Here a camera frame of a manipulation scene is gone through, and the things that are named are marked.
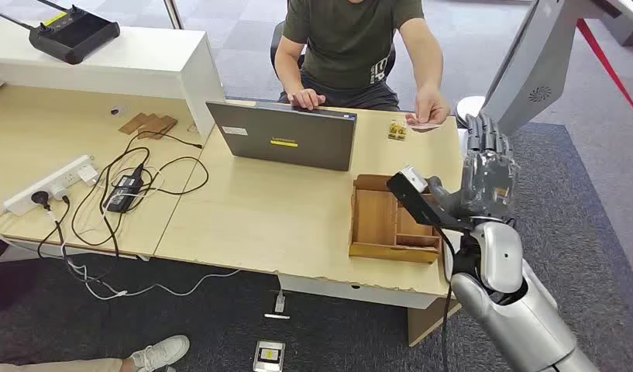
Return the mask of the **person's right hand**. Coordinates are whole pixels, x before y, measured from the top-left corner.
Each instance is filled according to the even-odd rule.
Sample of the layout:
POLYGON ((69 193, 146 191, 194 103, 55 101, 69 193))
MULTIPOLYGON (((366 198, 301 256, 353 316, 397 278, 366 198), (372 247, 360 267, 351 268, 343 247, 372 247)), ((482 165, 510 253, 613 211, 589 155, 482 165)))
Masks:
POLYGON ((311 88, 305 88, 294 93, 288 93, 287 99, 294 107, 307 110, 313 110, 325 104, 325 96, 319 95, 311 88))

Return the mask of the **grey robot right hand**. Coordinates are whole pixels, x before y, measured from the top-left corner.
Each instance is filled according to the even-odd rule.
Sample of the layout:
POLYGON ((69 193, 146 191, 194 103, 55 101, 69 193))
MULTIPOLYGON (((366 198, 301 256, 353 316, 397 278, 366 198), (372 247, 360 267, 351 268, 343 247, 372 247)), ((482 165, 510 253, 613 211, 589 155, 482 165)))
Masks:
POLYGON ((458 191, 453 193, 432 176, 428 189, 441 210, 455 219, 506 219, 514 211, 514 189, 520 166, 507 136, 487 114, 466 116, 466 157, 458 191))

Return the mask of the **person's left hand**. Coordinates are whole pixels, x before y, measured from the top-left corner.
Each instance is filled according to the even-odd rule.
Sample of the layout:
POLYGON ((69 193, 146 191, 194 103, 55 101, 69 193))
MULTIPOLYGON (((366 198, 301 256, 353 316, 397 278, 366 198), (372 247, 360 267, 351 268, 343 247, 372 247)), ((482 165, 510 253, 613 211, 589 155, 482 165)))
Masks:
POLYGON ((427 129, 444 123, 450 113, 450 104, 437 87, 424 86, 418 89, 415 111, 405 117, 407 124, 415 129, 427 129))

